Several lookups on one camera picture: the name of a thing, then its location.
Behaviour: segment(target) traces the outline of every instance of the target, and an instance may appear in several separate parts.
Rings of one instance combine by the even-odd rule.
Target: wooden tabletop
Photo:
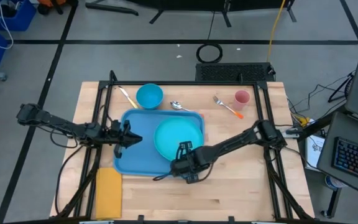
[[[122,86],[133,100],[139,86]],[[83,82],[73,122],[85,123],[92,119],[98,82]],[[254,91],[251,86],[161,86],[164,100],[160,109],[170,110],[169,102],[178,101],[183,107],[204,114],[205,144],[213,145],[251,127],[258,119]],[[276,124],[291,124],[290,110],[283,83],[268,83],[270,101]],[[244,119],[215,104],[213,95],[232,105],[237,90],[247,90],[251,101],[241,111]],[[263,93],[260,91],[264,118],[267,119]],[[131,109],[131,104],[113,87],[109,115],[120,120]],[[288,147],[298,150],[295,140],[288,140]],[[64,160],[75,149],[67,149]],[[250,145],[220,157],[208,179],[197,184],[186,184],[183,179],[152,181],[150,177],[122,176],[122,218],[136,220],[209,220],[226,221],[234,216],[236,221],[273,220],[272,200],[263,148]],[[61,210],[78,188],[85,150],[81,150],[67,163],[60,181],[58,205]],[[101,167],[112,167],[113,147],[103,146]],[[283,166],[289,191],[296,201],[313,216],[313,207],[298,154],[282,150]],[[277,188],[282,217],[285,209],[282,194]],[[81,214],[85,214],[88,192],[84,193]],[[52,205],[51,215],[55,215]]]

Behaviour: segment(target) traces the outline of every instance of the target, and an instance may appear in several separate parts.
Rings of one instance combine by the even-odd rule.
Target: teal bowl
[[[136,93],[137,103],[144,109],[154,110],[160,106],[163,99],[163,91],[156,84],[146,84],[140,87]]]
[[[189,119],[172,117],[162,121],[154,132],[154,145],[164,158],[172,161],[176,158],[179,143],[191,141],[192,149],[204,144],[200,127]]]

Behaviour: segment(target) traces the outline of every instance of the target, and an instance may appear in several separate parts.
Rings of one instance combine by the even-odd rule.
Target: yellow sponge
[[[121,218],[122,176],[114,168],[99,168],[96,175],[96,219]]]

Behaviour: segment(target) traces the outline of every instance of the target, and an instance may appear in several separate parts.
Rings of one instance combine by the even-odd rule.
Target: white paper
[[[317,167],[318,159],[320,158],[321,150],[323,149],[324,139],[318,136],[310,136],[306,140],[306,160],[310,165]],[[314,170],[320,172],[318,169],[315,169],[309,164],[306,164],[306,167],[309,170]]]

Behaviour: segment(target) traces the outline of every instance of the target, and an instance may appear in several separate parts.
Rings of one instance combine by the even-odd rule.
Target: fork
[[[240,119],[244,118],[244,116],[238,112],[235,112],[234,110],[232,110],[230,107],[226,106],[222,101],[220,101],[216,96],[213,96],[213,99],[215,101],[215,103],[224,106],[225,108],[227,108],[229,111],[232,111],[237,117],[239,117]]]

